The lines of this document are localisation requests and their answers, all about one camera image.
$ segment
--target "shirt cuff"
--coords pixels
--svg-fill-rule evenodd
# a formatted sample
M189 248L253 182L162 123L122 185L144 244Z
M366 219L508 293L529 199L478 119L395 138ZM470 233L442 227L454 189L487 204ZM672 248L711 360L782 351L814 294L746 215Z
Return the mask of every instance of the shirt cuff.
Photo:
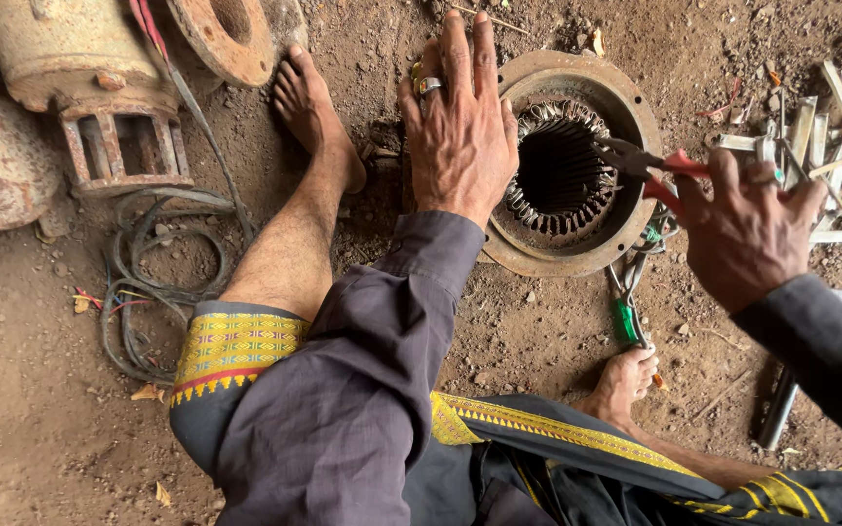
M459 301L485 234L473 221L449 211L399 216L387 255L372 265L391 274L417 274L445 288Z
M842 300L814 274L786 282L731 319L795 369L842 367Z

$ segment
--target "red plier handle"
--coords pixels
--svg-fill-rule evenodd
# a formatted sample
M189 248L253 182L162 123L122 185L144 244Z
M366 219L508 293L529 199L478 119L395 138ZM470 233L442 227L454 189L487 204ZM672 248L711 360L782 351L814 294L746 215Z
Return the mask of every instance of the red plier handle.
M665 157L661 165L656 168L662 171L688 175L697 179L707 179L710 177L710 169L708 166L703 163L691 161L688 158L688 155L684 152L684 149L675 151L671 155ZM677 198L677 196L675 196L672 191L669 190L668 187L655 176L651 176L651 178L646 181L642 197L655 197L664 203L664 206L668 207L675 217L681 218L684 216L684 205L681 204L681 199Z

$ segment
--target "hand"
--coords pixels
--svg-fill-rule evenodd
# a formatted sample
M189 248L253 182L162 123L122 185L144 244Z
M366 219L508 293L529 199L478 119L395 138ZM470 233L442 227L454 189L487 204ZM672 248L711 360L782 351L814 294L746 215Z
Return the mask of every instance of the hand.
M418 209L451 211L485 230L518 168L517 123L512 105L498 101L496 48L485 12L474 18L474 84L470 60L463 19L447 11L440 41L427 41L420 73L441 79L446 74L447 86L425 95L426 113L410 78L399 86L399 100Z
M802 183L787 202L779 202L774 164L748 167L740 182L736 159L723 149L710 153L710 179L713 201L694 179L677 177L688 264L704 290L736 314L807 272L811 225L827 187Z

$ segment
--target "bare foot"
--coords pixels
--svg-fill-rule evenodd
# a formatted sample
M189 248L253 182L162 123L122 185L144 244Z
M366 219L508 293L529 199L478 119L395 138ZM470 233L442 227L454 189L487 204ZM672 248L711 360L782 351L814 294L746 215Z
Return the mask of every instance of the bare foot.
M630 406L649 393L652 375L658 371L658 357L654 355L654 346L648 349L633 347L610 358L596 389L571 407L632 435L638 426L632 421Z
M291 46L290 55L275 81L275 109L311 155L330 150L349 156L345 191L355 194L366 185L366 169L333 109L326 82L303 48Z

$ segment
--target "pipe flange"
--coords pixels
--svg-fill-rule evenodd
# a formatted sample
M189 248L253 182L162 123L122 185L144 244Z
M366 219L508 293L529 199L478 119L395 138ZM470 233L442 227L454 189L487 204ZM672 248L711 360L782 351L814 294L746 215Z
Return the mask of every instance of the pipe flange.
M168 0L168 5L214 73L240 88L265 84L274 49L260 0Z
M569 100L580 113L586 107L604 119L613 137L661 152L658 124L648 102L625 74L596 56L537 51L516 57L498 73L499 96L512 102L517 115L535 105L556 112L563 108L561 101ZM642 182L624 179L614 181L617 192L593 231L570 239L556 236L561 243L535 242L533 231L517 218L520 214L511 214L507 195L489 218L485 254L527 276L581 276L602 269L637 241L655 208L654 199L642 199ZM549 230L558 234L567 228L558 220Z

